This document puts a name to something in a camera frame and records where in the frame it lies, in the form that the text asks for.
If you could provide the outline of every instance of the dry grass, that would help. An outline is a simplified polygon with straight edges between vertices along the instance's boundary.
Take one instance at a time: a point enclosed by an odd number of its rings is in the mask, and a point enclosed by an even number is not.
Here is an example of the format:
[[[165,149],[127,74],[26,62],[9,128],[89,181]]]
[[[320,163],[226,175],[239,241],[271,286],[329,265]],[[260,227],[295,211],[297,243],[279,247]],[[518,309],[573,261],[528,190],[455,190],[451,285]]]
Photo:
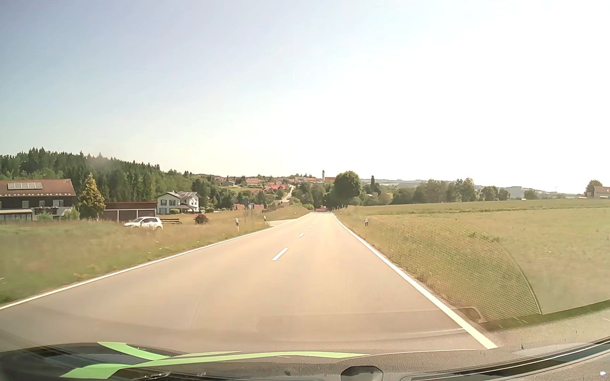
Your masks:
[[[533,292],[496,238],[461,221],[343,214],[340,220],[441,298],[488,320],[539,313]]]
[[[436,293],[489,317],[502,307],[519,316],[525,304],[520,288],[498,287],[505,279],[519,284],[510,264],[528,279],[542,313],[610,299],[610,200],[349,207],[336,214]],[[480,239],[469,239],[473,233]],[[512,260],[486,260],[503,254]]]
[[[610,299],[610,208],[473,213],[458,220],[500,238],[543,313]]]
[[[409,204],[348,207],[343,213],[357,213],[366,216],[380,214],[431,214],[431,213],[467,213],[496,212],[535,209],[573,209],[585,207],[610,207],[610,200],[593,199],[553,199],[553,200],[509,200],[509,201],[476,201],[470,203],[444,204]]]
[[[282,207],[277,209],[274,212],[267,212],[265,215],[267,216],[267,221],[279,221],[279,220],[290,220],[292,218],[298,218],[306,215],[311,212],[311,210],[307,210],[302,207],[300,204],[293,204],[286,207]]]
[[[0,304],[267,227],[262,214],[245,221],[243,211],[209,213],[207,225],[174,217],[183,223],[156,231],[115,222],[0,224]]]

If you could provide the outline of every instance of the bush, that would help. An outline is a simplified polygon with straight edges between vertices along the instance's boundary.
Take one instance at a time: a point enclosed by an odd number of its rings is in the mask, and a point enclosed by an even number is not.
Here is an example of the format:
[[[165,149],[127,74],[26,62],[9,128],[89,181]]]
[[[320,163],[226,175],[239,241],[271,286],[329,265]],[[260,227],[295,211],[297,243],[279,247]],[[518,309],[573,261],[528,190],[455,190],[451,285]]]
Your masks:
[[[51,221],[53,220],[53,215],[47,212],[41,212],[37,214],[37,221]]]
[[[79,220],[79,210],[73,206],[72,209],[65,211],[60,219],[63,221]]]
[[[197,214],[195,217],[195,224],[207,224],[209,222],[209,218],[205,214]]]

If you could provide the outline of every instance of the parked car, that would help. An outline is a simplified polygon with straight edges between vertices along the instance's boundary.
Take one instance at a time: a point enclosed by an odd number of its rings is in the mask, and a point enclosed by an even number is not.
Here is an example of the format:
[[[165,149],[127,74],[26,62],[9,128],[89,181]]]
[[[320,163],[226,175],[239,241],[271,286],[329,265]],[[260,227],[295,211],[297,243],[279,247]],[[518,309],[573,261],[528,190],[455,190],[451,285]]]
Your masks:
[[[138,217],[137,219],[126,222],[124,226],[130,228],[147,228],[147,229],[164,229],[164,225],[159,220],[159,217]]]

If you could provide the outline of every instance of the road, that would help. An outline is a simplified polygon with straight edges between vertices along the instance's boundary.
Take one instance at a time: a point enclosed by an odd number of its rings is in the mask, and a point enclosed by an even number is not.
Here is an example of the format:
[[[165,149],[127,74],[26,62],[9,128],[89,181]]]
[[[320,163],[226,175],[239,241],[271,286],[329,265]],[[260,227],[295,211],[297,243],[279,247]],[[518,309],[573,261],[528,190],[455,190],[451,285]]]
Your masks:
[[[475,336],[331,213],[0,310],[0,351],[91,341],[184,352],[484,349]]]

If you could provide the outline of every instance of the tall tree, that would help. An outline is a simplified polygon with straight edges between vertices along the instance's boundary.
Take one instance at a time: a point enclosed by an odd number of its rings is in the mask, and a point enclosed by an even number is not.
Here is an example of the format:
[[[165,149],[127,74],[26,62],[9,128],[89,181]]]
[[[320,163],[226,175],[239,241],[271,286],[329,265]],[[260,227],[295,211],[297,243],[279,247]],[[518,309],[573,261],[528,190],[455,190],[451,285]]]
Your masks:
[[[344,205],[349,205],[352,197],[359,196],[361,191],[361,180],[359,175],[353,171],[345,171],[338,174],[334,180],[334,191],[336,199]]]
[[[524,198],[527,200],[537,200],[538,194],[535,189],[529,188],[524,191]]]
[[[81,218],[98,218],[105,209],[105,198],[98,191],[93,174],[89,174],[86,179],[84,190],[77,198],[77,205]]]
[[[495,186],[492,186],[492,185],[485,186],[481,190],[482,201],[495,201],[497,195],[498,195],[498,188],[496,188]]]
[[[468,177],[462,182],[460,198],[464,203],[477,200],[477,191],[474,189],[473,179]]]
[[[498,188],[497,197],[499,201],[505,201],[510,197],[510,192],[505,188]]]
[[[585,187],[585,195],[594,195],[594,187],[595,186],[603,186],[601,181],[599,180],[590,180],[588,186]]]

